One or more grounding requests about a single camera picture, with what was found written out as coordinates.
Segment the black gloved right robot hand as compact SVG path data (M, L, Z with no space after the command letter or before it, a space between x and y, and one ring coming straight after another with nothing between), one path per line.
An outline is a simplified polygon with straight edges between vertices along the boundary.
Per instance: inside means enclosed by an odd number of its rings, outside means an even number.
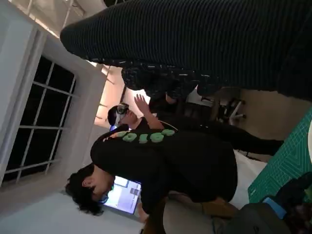
M60 41L120 67L125 86L149 97L242 88L312 98L309 0L130 0L66 26Z

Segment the black left robot hand, blue tape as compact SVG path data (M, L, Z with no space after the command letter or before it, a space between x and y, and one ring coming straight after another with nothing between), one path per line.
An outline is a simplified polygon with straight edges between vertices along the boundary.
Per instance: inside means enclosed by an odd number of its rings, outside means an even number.
M274 196L263 198L292 234L312 232L312 173L307 172L283 185Z

